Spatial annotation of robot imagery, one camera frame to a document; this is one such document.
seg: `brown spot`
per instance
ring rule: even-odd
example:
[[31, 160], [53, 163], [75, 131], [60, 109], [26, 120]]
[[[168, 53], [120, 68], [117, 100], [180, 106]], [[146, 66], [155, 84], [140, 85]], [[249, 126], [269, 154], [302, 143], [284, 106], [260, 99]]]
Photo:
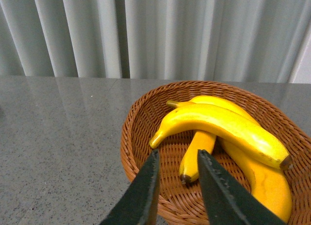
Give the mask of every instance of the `brown spot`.
[[191, 183], [191, 177], [188, 175], [180, 175], [180, 180], [183, 185]]
[[287, 156], [281, 163], [280, 163], [280, 168], [282, 170], [288, 170], [290, 165], [293, 164], [293, 160], [291, 156]]

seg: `woven texture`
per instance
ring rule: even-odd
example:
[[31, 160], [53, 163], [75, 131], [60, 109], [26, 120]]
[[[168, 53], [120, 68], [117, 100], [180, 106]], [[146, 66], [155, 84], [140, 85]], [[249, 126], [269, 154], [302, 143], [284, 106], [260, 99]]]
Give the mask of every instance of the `woven texture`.
[[[288, 224], [310, 225], [311, 139], [267, 100], [223, 83], [170, 83], [149, 91], [132, 105], [121, 134], [121, 160], [129, 180], [133, 181], [149, 156], [152, 151], [148, 145], [149, 139], [162, 118], [171, 111], [166, 101], [188, 101], [198, 95], [218, 96], [236, 103], [287, 147], [294, 160], [294, 167], [285, 172], [293, 197], [293, 210]], [[196, 181], [184, 186], [179, 179], [179, 164], [192, 137], [193, 131], [179, 133], [167, 137], [159, 146], [161, 179], [158, 214], [172, 225], [209, 224], [200, 183]], [[242, 171], [220, 147], [215, 147], [213, 156], [250, 191]]]

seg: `wicker basket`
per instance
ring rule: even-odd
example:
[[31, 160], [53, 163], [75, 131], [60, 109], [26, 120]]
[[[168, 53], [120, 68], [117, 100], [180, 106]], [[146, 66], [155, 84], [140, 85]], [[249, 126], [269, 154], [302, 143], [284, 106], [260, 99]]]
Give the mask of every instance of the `wicker basket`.
[[[149, 139], [171, 110], [166, 101], [187, 101], [197, 95], [228, 99], [250, 113], [263, 128], [274, 134], [288, 148], [294, 167], [286, 171], [293, 196], [291, 225], [311, 224], [311, 139], [277, 107], [265, 99], [223, 83], [182, 81], [153, 89], [131, 107], [122, 128], [121, 160], [127, 177], [133, 181], [151, 152]], [[208, 225], [199, 182], [184, 186], [179, 180], [179, 163], [193, 137], [193, 131], [166, 138], [160, 145], [161, 178], [158, 214], [169, 224]], [[213, 156], [250, 191], [239, 167], [219, 147]]]

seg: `curtain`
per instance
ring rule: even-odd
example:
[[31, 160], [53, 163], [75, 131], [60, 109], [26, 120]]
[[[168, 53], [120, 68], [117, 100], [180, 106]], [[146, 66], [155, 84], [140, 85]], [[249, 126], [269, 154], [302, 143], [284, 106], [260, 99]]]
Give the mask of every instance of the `curtain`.
[[311, 83], [311, 0], [0, 6], [0, 75]]

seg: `banana stem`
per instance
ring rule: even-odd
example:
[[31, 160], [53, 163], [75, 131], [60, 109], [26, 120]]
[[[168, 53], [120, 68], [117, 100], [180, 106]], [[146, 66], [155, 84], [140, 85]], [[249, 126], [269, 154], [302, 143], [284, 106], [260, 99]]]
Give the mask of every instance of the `banana stem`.
[[166, 105], [167, 105], [168, 107], [172, 107], [172, 108], [178, 108], [178, 104], [179, 104], [179, 102], [178, 102], [178, 101], [175, 101], [175, 100], [168, 100], [168, 101], [166, 102]]

